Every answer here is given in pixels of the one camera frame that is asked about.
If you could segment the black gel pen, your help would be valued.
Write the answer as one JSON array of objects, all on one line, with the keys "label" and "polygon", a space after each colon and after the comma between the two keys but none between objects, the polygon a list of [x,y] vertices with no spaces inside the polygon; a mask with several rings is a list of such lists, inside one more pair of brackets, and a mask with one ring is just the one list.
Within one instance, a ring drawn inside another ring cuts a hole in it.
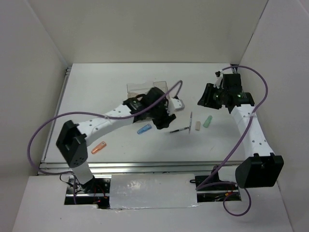
[{"label": "black gel pen", "polygon": [[180,132],[180,131],[184,131],[184,130],[188,130],[188,129],[190,129],[190,127],[184,127],[184,128],[176,129],[176,130],[173,130],[173,131],[169,131],[169,133],[176,133],[176,132]]}]

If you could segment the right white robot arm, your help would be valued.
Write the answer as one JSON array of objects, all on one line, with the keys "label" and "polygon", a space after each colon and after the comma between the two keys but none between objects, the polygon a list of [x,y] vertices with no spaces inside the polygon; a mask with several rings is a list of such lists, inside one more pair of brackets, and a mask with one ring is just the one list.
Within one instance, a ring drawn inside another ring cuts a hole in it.
[{"label": "right white robot arm", "polygon": [[235,171],[240,188],[264,188],[275,185],[283,168],[282,156],[277,156],[267,143],[259,124],[251,93],[242,90],[238,73],[216,72],[215,84],[208,83],[198,105],[221,109],[225,106],[233,117],[243,144],[245,160]]}]

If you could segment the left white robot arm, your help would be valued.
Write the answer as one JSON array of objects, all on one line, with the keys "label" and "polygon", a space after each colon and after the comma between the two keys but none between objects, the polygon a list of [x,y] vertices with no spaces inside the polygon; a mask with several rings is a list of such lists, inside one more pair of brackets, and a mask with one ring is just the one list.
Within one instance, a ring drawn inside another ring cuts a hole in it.
[{"label": "left white robot arm", "polygon": [[56,146],[75,174],[79,189],[89,193],[94,191],[96,181],[87,163],[88,146],[116,129],[146,119],[152,120],[158,130],[168,128],[176,118],[175,112],[182,107],[178,97],[168,99],[161,89],[153,87],[146,94],[125,100],[104,117],[80,123],[65,122]]}]

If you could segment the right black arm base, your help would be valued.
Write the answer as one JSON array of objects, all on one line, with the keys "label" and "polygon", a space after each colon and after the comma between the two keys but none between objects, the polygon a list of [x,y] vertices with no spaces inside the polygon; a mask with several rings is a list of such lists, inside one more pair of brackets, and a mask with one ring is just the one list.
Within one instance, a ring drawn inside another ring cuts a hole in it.
[{"label": "right black arm base", "polygon": [[[209,176],[196,175],[189,182],[191,184],[195,184],[195,186],[198,187],[202,183],[202,181],[204,181],[207,177]],[[237,184],[234,181],[221,180],[218,173],[216,173],[213,177],[211,177],[211,179],[202,186],[203,188],[201,188],[198,191],[228,191],[228,190],[233,191],[237,189]]]}]

